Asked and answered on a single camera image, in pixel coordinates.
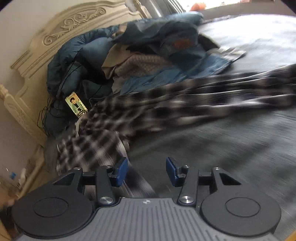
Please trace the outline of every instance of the white logo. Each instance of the white logo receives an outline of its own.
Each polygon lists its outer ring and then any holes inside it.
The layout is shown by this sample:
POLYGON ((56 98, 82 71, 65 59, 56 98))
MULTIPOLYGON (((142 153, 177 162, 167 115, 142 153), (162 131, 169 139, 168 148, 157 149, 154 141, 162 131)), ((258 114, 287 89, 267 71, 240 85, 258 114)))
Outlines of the white logo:
POLYGON ((145 201, 143 201, 143 203, 144 203, 144 204, 149 204, 149 203, 151 203, 151 201, 148 200, 148 199, 146 199, 145 201))

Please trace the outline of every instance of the gold card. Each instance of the gold card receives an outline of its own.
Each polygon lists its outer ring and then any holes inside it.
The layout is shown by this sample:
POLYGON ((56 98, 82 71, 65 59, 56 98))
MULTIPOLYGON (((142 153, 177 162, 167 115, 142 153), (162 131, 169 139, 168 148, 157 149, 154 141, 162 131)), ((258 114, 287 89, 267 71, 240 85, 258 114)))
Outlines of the gold card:
POLYGON ((72 92, 65 101, 70 106, 71 110, 75 113, 77 117, 81 117, 83 114, 87 113, 87 108, 84 106, 82 101, 78 98, 75 92, 72 92))

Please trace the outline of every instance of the cream wooden headboard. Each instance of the cream wooden headboard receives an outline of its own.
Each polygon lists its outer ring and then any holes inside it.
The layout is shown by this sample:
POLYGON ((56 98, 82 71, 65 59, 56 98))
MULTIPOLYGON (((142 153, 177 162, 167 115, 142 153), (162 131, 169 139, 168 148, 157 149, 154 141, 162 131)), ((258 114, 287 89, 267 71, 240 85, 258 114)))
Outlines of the cream wooden headboard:
POLYGON ((39 143, 46 135, 37 124, 40 111, 47 106, 47 65, 58 49, 69 39, 92 29, 117 25, 141 18, 150 18, 147 9, 133 0, 137 9, 130 12, 125 0, 101 0, 70 7, 55 15, 31 41, 29 49, 11 66, 25 79, 22 89, 12 96, 0 85, 0 98, 19 124, 39 143))

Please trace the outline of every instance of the round black disc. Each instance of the round black disc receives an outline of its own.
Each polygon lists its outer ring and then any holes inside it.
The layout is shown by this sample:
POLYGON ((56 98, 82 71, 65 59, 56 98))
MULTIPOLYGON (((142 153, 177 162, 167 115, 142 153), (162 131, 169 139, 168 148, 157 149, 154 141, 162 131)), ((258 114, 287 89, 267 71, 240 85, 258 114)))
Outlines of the round black disc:
POLYGON ((44 185, 16 202, 17 227, 37 238, 57 238, 79 230, 93 212, 91 202, 74 188, 44 185))
POLYGON ((251 237, 274 232, 281 219, 278 203, 249 186, 223 188, 204 199, 203 219, 233 236, 251 237))

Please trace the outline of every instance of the bed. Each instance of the bed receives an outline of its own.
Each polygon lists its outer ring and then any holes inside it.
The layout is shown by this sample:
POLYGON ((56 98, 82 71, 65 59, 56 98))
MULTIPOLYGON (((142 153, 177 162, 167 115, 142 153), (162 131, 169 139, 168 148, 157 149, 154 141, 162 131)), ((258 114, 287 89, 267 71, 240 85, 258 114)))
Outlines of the bed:
MULTIPOLYGON (((1 98, 13 117, 41 147, 45 146, 46 135, 37 121, 48 98, 48 62, 73 36, 98 27, 150 17, 138 1, 134 5, 136 12, 129 11, 124 1, 73 6, 56 15, 38 32, 29 50, 12 65, 24 77, 25 85, 16 96, 1 86, 1 98)), ((200 31, 221 45, 248 51, 246 57, 232 65, 229 73, 262 72, 296 62, 294 17, 240 16, 203 24, 200 31)), ((295 108, 249 111, 202 125, 149 134, 133 142, 129 158, 161 197, 173 196, 179 191, 173 189, 169 178, 163 175, 167 156, 200 170, 208 171, 213 166, 220 166, 239 175, 280 203, 282 220, 276 236, 284 239, 296 228, 295 117, 295 108)), ((50 178, 48 173, 45 174, 42 151, 41 148, 36 167, 20 196, 50 178)))

